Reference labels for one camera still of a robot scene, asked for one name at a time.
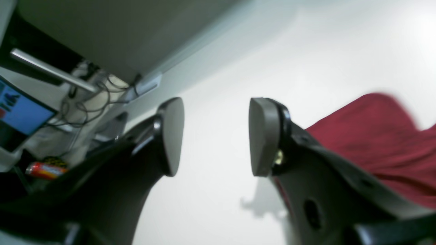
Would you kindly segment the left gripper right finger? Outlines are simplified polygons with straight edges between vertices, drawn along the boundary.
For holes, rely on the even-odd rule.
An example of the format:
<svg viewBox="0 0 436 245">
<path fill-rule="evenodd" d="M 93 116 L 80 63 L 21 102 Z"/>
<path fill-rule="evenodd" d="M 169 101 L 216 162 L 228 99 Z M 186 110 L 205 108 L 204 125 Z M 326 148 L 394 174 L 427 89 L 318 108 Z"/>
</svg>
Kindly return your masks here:
<svg viewBox="0 0 436 245">
<path fill-rule="evenodd" d="M 435 211 L 325 148 L 274 99 L 249 104 L 252 174 L 271 177 L 302 245 L 434 245 Z"/>
</svg>

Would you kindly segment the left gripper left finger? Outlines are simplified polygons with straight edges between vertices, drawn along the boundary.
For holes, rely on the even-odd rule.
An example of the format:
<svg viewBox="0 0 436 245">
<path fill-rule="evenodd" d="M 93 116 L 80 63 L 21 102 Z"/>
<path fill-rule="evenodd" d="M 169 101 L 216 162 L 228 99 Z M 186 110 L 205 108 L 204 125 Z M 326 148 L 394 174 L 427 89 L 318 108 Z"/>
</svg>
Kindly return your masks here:
<svg viewBox="0 0 436 245">
<path fill-rule="evenodd" d="M 3 202 L 1 244 L 131 245 L 151 189 L 178 171 L 183 131 L 183 100 L 171 98 L 44 189 Z"/>
</svg>

